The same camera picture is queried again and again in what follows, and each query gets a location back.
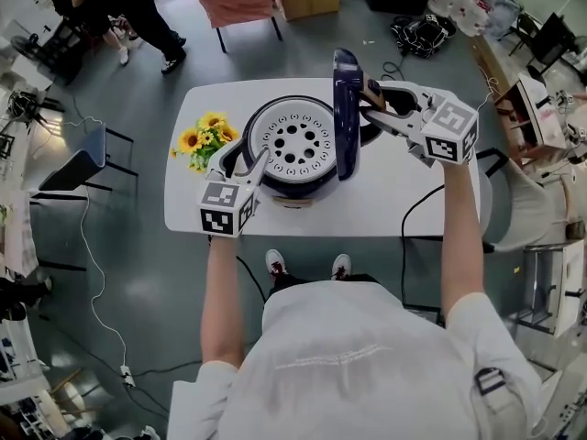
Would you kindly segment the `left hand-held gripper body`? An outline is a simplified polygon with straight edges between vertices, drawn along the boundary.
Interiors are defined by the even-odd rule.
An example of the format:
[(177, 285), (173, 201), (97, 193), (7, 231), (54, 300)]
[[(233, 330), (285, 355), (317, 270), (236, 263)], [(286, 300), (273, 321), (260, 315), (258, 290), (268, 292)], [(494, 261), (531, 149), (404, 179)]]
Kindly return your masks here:
[(238, 237), (254, 216), (259, 185), (238, 184), (233, 177), (208, 180), (198, 196), (198, 216), (204, 233), (210, 236)]

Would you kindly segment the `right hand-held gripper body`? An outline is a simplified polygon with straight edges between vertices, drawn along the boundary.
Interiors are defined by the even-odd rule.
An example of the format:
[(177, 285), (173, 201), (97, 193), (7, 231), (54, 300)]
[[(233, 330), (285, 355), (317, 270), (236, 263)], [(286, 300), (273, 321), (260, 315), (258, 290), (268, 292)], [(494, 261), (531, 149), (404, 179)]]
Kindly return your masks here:
[(434, 93), (408, 152), (427, 166), (435, 160), (460, 165), (470, 161), (478, 136), (477, 110), (454, 95)]

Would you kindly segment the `navy blue rice cooker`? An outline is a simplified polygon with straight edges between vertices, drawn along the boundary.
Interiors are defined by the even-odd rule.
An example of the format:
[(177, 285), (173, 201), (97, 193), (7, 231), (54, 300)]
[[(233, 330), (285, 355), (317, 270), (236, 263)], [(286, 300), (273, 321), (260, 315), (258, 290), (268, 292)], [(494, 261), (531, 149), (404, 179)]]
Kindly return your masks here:
[[(361, 147), (382, 130), (360, 124)], [(261, 183), (282, 197), (314, 198), (338, 179), (333, 102), (305, 94), (288, 94), (259, 107), (244, 132), (242, 155), (247, 166), (264, 148), (271, 157)]]

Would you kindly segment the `person's left forearm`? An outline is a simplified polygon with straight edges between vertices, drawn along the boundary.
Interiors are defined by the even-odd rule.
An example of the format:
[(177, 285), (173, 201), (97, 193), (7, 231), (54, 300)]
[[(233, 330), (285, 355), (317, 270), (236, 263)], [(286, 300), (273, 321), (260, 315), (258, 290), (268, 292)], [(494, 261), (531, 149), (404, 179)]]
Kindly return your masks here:
[(222, 361), (238, 369), (245, 358), (245, 343), (236, 249), (233, 238), (211, 239), (200, 342), (204, 363)]

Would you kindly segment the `person's right forearm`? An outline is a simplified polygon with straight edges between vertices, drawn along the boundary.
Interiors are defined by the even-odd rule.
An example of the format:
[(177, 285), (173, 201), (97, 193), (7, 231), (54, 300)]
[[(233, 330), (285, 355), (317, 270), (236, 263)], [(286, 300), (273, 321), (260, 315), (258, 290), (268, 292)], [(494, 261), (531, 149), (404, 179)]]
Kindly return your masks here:
[(445, 163), (441, 307), (449, 321), (463, 298), (483, 293), (482, 232), (469, 167)]

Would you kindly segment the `yellow sunflower bouquet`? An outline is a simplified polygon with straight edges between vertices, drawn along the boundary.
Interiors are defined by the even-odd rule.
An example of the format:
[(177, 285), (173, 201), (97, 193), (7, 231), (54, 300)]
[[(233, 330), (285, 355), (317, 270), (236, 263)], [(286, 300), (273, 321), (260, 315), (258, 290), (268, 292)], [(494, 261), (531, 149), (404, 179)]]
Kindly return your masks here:
[(190, 170), (203, 173), (212, 156), (239, 137), (226, 114), (208, 111), (180, 134), (170, 148), (170, 157), (186, 157)]

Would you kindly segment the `white table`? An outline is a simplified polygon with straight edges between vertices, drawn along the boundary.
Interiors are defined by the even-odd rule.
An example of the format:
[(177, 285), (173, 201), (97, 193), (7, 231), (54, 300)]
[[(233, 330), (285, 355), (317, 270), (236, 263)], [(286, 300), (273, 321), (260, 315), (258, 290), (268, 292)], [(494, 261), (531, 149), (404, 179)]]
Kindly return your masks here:
[[(243, 140), (243, 132), (251, 115), (274, 98), (305, 94), (331, 104), (332, 77), (226, 82), (193, 88), (184, 98), (172, 133), (172, 144), (208, 111), (226, 114), (230, 125), (239, 132), (239, 139)], [(434, 93), (456, 96), (446, 90), (422, 87), (431, 93), (431, 97)], [(384, 111), (405, 116), (413, 110), (423, 115), (426, 108), (393, 108), (385, 101)], [(376, 139), (360, 149), (358, 168), (353, 176), (347, 181), (333, 180), (325, 192), (314, 198), (287, 199), (260, 182), (256, 212), (245, 224), (241, 235), (441, 235), (444, 162), (435, 160), (427, 166), (408, 152), (410, 139), (415, 140), (382, 130)], [(198, 216), (198, 196), (205, 187), (206, 171), (190, 170), (187, 163), (186, 157), (168, 160), (164, 220), (172, 231), (204, 233)], [(470, 161), (464, 164), (469, 167), (471, 180), (476, 182), (479, 176), (474, 149)], [(234, 172), (244, 173), (250, 167), (246, 165), (241, 151)]]

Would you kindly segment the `person's left shoe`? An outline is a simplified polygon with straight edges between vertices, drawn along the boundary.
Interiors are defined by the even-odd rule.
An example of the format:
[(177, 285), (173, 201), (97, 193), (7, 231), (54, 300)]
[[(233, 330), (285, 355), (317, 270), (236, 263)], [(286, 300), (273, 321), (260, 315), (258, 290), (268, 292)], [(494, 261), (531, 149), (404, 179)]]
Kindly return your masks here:
[(288, 274), (284, 258), (277, 249), (269, 249), (266, 252), (265, 261), (267, 271), (274, 281)]

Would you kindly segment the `person's shoe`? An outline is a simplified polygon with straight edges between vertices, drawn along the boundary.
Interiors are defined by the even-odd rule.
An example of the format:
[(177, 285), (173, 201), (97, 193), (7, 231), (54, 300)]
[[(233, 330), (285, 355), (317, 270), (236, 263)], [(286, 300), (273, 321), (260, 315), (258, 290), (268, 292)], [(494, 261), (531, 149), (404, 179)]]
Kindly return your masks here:
[(339, 254), (332, 265), (331, 280), (345, 281), (351, 275), (351, 260), (347, 254)]
[(265, 261), (267, 271), (274, 281), (288, 274), (284, 258), (277, 249), (269, 249), (266, 252)]

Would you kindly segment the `wooden cabinet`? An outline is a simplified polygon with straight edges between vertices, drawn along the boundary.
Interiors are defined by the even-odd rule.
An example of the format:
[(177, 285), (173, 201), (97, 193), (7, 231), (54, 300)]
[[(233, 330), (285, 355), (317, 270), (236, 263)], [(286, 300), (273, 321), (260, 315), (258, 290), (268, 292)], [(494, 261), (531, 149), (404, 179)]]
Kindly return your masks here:
[(539, 160), (567, 148), (567, 141), (546, 85), (522, 72), (494, 105), (504, 126), (509, 156)]

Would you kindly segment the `plastic bags of bottles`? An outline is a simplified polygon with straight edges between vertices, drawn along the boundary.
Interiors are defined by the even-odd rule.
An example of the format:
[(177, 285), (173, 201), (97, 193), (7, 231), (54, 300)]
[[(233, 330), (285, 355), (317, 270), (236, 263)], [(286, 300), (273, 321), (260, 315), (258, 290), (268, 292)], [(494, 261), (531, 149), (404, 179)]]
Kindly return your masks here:
[(500, 38), (522, 14), (515, 0), (428, 0), (428, 9), (449, 19), (468, 37), (490, 35)]

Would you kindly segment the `light grey chair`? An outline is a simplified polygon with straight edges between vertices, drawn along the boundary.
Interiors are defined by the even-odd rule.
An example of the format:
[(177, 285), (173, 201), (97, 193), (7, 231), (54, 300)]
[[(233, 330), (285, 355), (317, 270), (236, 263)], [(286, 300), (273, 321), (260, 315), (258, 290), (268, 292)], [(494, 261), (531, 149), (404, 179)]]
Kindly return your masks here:
[(487, 170), (479, 169), (480, 225), (487, 230), (493, 210), (493, 187), (490, 178), (498, 171), (504, 174), (510, 191), (511, 216), (500, 241), (482, 242), (483, 252), (508, 253), (534, 246), (554, 223), (554, 203), (543, 186), (528, 177), (523, 170), (497, 148), (476, 153), (478, 160), (495, 156), (497, 161)]

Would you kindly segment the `person's right shoe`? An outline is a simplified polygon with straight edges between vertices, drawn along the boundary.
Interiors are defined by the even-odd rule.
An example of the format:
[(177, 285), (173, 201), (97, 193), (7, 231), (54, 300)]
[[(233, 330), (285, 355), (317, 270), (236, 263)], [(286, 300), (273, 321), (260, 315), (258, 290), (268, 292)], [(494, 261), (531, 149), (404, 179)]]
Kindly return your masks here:
[(331, 280), (345, 281), (351, 275), (351, 260), (347, 254), (339, 254), (332, 265)]

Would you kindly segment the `white cabinet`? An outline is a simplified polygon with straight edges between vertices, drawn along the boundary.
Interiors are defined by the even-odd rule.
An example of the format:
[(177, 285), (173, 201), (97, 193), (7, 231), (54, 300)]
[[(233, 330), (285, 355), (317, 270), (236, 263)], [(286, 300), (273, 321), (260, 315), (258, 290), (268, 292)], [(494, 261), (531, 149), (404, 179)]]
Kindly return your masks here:
[(525, 249), (525, 307), (518, 323), (560, 337), (579, 318), (585, 246), (582, 240)]

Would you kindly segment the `person's white shirt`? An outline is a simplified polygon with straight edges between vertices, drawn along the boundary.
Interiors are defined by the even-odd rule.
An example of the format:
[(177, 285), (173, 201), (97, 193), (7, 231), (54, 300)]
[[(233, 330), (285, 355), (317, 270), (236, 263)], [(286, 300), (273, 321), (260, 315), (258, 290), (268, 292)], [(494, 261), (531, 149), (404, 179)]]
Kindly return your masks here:
[(168, 440), (526, 440), (541, 380), (484, 293), (438, 326), (374, 282), (277, 291), (239, 368), (172, 390)]

